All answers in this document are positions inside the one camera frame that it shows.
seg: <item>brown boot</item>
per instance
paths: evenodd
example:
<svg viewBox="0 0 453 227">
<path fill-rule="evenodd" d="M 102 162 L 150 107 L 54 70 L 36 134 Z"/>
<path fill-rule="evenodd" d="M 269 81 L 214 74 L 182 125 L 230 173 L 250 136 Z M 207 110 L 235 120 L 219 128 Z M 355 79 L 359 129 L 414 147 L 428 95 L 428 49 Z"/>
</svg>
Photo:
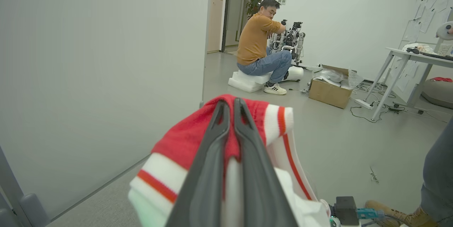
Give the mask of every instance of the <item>brown boot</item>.
<svg viewBox="0 0 453 227">
<path fill-rule="evenodd" d="M 404 214 L 400 211 L 396 211 L 395 209 L 391 209 L 384 204 L 381 204 L 374 200 L 369 200 L 365 203 L 366 208 L 373 208 L 375 210 L 382 210 L 384 214 L 394 217 L 401 221 L 401 224 L 405 223 L 411 227 L 437 227 L 437 222 L 435 222 L 428 214 L 423 211 L 421 207 L 418 207 L 417 210 L 412 214 Z M 395 220 L 383 220 L 378 222 L 382 227 L 400 227 Z"/>
</svg>

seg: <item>orange t-shirt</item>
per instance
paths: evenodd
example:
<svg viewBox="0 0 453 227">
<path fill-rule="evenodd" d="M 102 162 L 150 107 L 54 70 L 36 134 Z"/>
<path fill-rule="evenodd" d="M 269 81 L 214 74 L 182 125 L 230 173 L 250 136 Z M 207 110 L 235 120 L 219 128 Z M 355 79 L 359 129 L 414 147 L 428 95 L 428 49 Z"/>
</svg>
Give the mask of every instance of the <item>orange t-shirt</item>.
<svg viewBox="0 0 453 227">
<path fill-rule="evenodd" d="M 248 20 L 239 38 L 237 62 L 248 65 L 259 58 L 266 57 L 267 32 L 277 32 L 280 24 L 264 15 L 254 14 Z"/>
</svg>

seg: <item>red stripe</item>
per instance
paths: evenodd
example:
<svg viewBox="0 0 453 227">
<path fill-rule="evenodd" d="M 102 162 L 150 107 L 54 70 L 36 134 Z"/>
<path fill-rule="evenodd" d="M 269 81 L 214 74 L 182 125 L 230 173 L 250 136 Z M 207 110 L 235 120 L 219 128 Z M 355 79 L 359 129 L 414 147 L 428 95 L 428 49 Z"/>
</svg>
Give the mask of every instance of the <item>red stripe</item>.
<svg viewBox="0 0 453 227">
<path fill-rule="evenodd" d="M 280 136 L 283 135 L 283 142 L 285 144 L 286 155 L 288 156 L 289 164 L 291 165 L 291 169 L 293 170 L 294 176 L 296 177 L 296 180 L 299 183 L 299 186 L 301 187 L 302 191 L 304 191 L 304 194 L 307 197 L 307 199 L 312 200 L 307 188 L 304 185 L 304 182 L 302 182 L 302 179 L 300 178 L 299 171 L 297 171 L 296 168 L 296 164 L 294 164 L 293 155 L 291 154 L 291 150 L 289 148 L 288 134 L 284 134 L 286 132 L 284 107 L 279 108 L 277 119 L 279 122 Z"/>
<path fill-rule="evenodd" d="M 140 170 L 137 174 L 137 177 L 140 177 L 144 182 L 149 184 L 152 188 L 156 189 L 161 195 L 167 198 L 171 203 L 176 201 L 176 197 L 178 196 L 168 187 L 166 187 L 163 183 L 157 180 L 155 177 L 150 175 L 148 172 L 144 170 Z"/>
<path fill-rule="evenodd" d="M 283 135 L 283 142 L 285 143 L 286 155 L 288 156 L 289 164 L 291 165 L 291 169 L 293 170 L 293 173 L 296 176 L 297 182 L 302 188 L 302 191 L 304 191 L 305 196 L 307 196 L 307 199 L 312 200 L 307 188 L 304 185 L 304 182 L 302 182 L 302 179 L 300 178 L 299 172 L 297 171 L 296 168 L 296 164 L 294 164 L 293 156 L 291 155 L 291 150 L 289 149 L 288 134 Z"/>
<path fill-rule="evenodd" d="M 285 108 L 279 107 L 279 112 L 277 115 L 279 121 L 279 128 L 280 128 L 280 136 L 286 132 L 286 124 L 285 124 Z"/>
</svg>

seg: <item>table leg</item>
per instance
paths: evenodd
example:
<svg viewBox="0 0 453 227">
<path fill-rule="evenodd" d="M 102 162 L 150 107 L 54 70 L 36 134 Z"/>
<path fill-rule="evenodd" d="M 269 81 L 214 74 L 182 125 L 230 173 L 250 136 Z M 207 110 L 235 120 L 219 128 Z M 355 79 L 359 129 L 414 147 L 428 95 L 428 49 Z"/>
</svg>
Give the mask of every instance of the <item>table leg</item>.
<svg viewBox="0 0 453 227">
<path fill-rule="evenodd" d="M 428 74 L 431 71 L 431 68 L 432 68 L 432 64 L 428 64 L 426 66 L 426 69 L 423 73 L 422 78 L 420 79 L 420 82 L 417 84 L 414 91 L 412 92 L 412 95 L 410 96 L 409 100 L 407 101 L 408 107 L 410 107 L 410 108 L 415 107 L 415 104 L 417 103 L 417 101 L 420 98 L 420 95 L 422 94 L 423 84 L 424 84 L 425 80 L 428 78 Z"/>
<path fill-rule="evenodd" d="M 409 55 L 404 55 L 404 58 L 401 59 L 402 62 L 398 65 L 398 70 L 399 70 L 398 75 L 396 76 L 396 79 L 393 80 L 392 84 L 389 87 L 387 87 L 387 90 L 385 90 L 384 96 L 380 100 L 379 106 L 377 106 L 376 111 L 374 112 L 374 115 L 371 118 L 371 120 L 376 121 L 375 119 L 376 119 L 377 114 L 380 112 L 381 107 L 384 105 L 385 99 L 387 99 L 387 96 L 391 93 L 391 91 L 393 90 L 393 87 L 396 85 L 398 78 L 403 73 L 403 69 L 404 69 L 404 67 L 406 67 L 407 62 L 409 61 L 409 57 L 410 57 Z"/>
<path fill-rule="evenodd" d="M 387 59 L 385 59 L 384 65 L 380 68 L 379 73 L 377 73 L 377 77 L 374 80 L 373 85 L 371 86 L 371 90 L 369 90 L 369 92 L 367 93 L 367 97 L 364 99 L 364 101 L 367 101 L 367 99 L 369 98 L 369 95 L 373 92 L 373 88 L 379 82 L 380 78 L 382 77 L 382 74 L 384 74 L 384 72 L 387 69 L 387 67 L 389 66 L 392 58 L 393 58 L 393 52 L 390 51 L 389 55 L 387 56 Z"/>
</svg>

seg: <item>wooden cabinet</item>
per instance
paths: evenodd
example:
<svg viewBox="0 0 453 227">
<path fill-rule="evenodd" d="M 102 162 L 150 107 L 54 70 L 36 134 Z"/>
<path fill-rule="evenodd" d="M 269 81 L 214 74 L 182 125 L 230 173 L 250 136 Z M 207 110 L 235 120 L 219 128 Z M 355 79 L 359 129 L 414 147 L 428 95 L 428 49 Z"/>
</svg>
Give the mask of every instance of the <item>wooden cabinet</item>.
<svg viewBox="0 0 453 227">
<path fill-rule="evenodd" d="M 211 13 L 209 16 L 209 29 L 208 29 L 208 40 L 207 40 L 207 51 L 218 51 L 220 50 L 220 34 L 222 28 L 220 24 L 222 22 L 222 0 L 211 0 Z"/>
</svg>

